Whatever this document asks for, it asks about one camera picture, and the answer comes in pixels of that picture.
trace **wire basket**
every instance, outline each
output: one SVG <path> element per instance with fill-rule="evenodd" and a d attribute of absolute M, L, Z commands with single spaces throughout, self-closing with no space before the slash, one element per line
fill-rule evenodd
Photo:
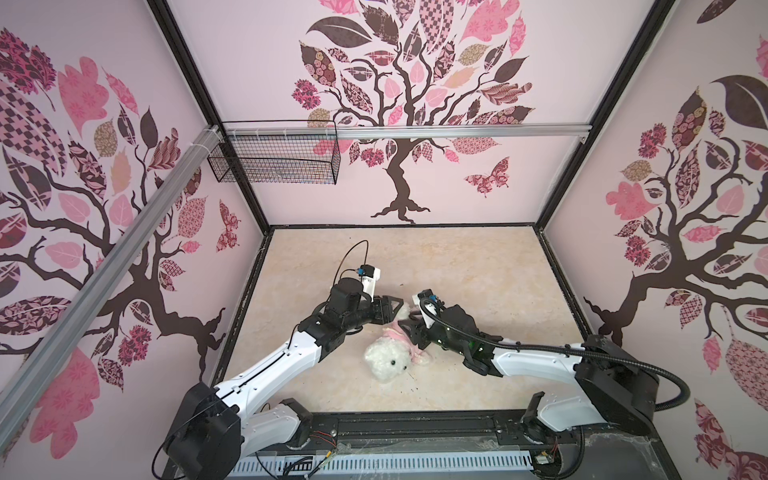
<path fill-rule="evenodd" d="M 336 122 L 310 121 L 309 127 L 306 120 L 224 123 L 248 125 L 227 127 L 233 156 L 224 153 L 226 144 L 219 144 L 209 155 L 219 182 L 236 181 L 230 162 L 239 161 L 251 182 L 336 184 L 341 164 Z"/>

